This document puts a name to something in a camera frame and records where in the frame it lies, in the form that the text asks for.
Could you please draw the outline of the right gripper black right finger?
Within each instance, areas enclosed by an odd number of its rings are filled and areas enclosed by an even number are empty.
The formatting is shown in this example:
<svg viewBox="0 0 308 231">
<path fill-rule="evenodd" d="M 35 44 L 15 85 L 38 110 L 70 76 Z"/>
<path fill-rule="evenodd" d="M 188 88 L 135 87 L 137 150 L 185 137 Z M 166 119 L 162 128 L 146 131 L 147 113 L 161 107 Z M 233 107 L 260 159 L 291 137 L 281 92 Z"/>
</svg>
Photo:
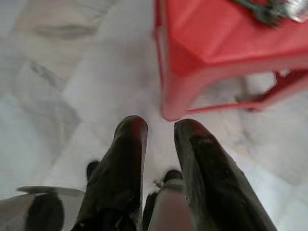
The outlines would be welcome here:
<svg viewBox="0 0 308 231">
<path fill-rule="evenodd" d="M 276 230 L 245 174 L 200 122 L 176 122 L 174 142 L 193 230 Z"/>
</svg>

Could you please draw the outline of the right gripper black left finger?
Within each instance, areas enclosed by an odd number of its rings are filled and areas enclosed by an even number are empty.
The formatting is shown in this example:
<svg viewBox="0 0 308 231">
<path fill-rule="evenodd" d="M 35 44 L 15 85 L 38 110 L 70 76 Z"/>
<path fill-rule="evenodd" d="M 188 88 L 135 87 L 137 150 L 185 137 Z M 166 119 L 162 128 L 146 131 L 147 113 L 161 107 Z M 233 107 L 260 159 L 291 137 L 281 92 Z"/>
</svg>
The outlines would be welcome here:
<svg viewBox="0 0 308 231">
<path fill-rule="evenodd" d="M 147 138 L 147 123 L 139 116 L 118 124 L 111 147 L 87 183 L 74 231 L 138 230 Z"/>
</svg>

